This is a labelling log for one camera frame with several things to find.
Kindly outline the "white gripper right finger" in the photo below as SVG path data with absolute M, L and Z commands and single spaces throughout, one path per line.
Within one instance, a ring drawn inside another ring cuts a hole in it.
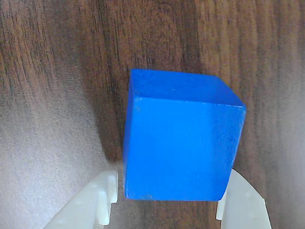
M 271 229 L 265 199 L 237 171 L 231 171 L 223 197 L 217 203 L 221 229 Z

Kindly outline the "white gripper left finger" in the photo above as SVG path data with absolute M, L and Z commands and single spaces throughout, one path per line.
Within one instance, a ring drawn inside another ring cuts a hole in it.
M 46 229 L 102 229 L 110 223 L 118 200 L 118 173 L 100 173 L 83 187 L 45 226 Z

